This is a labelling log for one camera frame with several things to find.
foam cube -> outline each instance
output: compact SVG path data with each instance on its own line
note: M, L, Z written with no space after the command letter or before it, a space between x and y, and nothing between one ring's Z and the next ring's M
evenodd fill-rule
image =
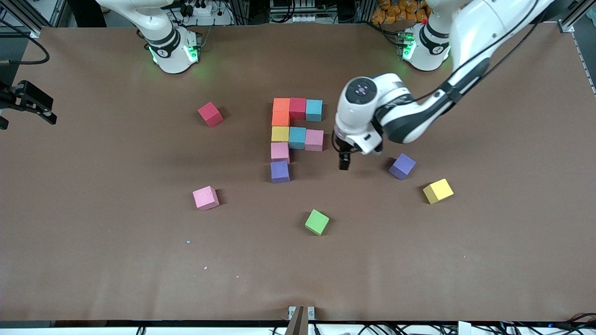
M447 179L441 179L440 181L436 181L423 188L423 191L426 197L428 198L430 204L441 201L453 195L453 191L447 183Z
M271 142L287 142L290 139L290 127L271 127Z
M201 117L207 122L210 128L224 120L213 103L207 103L205 106L202 106L198 109L198 113L201 114Z
M414 165L416 165L416 162L412 158L406 154L401 154L389 168L389 173L398 177L400 180L404 180L408 177Z
M271 161L286 161L290 164L290 147L288 142L271 143Z
M323 230L325 230L325 227L327 226L327 223L329 223L329 218L318 210L313 209L304 226L308 228L308 230L321 236Z
M273 112L290 112L290 98L274 98L273 99Z
M290 112L289 111L275 111L273 112L273 118L271 119L272 126L287 127L290 125Z
M193 192L194 203L200 210L207 210L219 206L218 195L211 186Z
M288 167L288 162L285 160L271 162L271 181L276 184L290 181L290 169Z
M290 127L290 139L288 142L290 149L304 150L306 142L306 128Z
M324 131L316 131L314 129L306 130L306 141L304 142L304 149L306 151L323 151L323 136Z
M306 100L306 120L320 122L323 115L323 100Z
M306 120L305 98L290 98L290 118L294 120Z

pink cube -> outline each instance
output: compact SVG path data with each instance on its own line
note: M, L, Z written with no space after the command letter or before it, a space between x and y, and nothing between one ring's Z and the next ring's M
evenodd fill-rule
M313 129L306 130L306 141L304 142L304 150L306 151L323 151L323 135L324 131L316 131Z
M193 192L194 203L200 210L207 210L219 206L218 195L211 186L204 187Z
M290 118L306 120L306 98L290 98Z
M209 127L214 127L218 123L224 120L222 115L219 113L219 110L215 108L213 103L208 103L205 106L202 106L198 109L198 113L201 114L201 117Z
M271 143L271 161L279 162L285 160L290 164L290 147L288 142Z

purple cube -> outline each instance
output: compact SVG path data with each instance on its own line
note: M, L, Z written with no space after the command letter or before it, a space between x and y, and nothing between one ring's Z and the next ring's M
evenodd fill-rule
M389 168L389 173L398 177L400 180L404 180L408 177L414 165L416 165L416 162L412 158L406 156L406 154L401 154L391 168Z
M287 161L271 162L271 181L276 184L290 181L290 171Z

brown table surface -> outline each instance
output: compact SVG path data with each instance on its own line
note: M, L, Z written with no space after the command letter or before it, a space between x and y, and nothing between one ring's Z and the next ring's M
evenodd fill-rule
M496 55L504 55L509 41ZM6 111L3 320L563 320L596 309L595 100L571 35L543 24L410 145L337 170L329 133L355 76L413 70L366 26L216 27L201 63L168 75L133 29L44 29L21 66L58 123ZM25 59L40 57L29 45ZM324 100L326 150L268 177L274 97ZM208 128L197 108L220 107ZM399 181L387 162L417 165ZM455 195L429 205L421 188ZM222 205L199 211L211 185ZM318 209L325 234L303 226Z

red cube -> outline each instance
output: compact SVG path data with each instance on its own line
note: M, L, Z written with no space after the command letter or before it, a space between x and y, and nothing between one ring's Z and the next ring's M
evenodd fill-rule
M306 98L290 98L290 118L306 120Z
M211 128L224 120L213 103L208 103L205 106L202 106L198 109L198 113L201 114L203 120L205 120L207 125Z

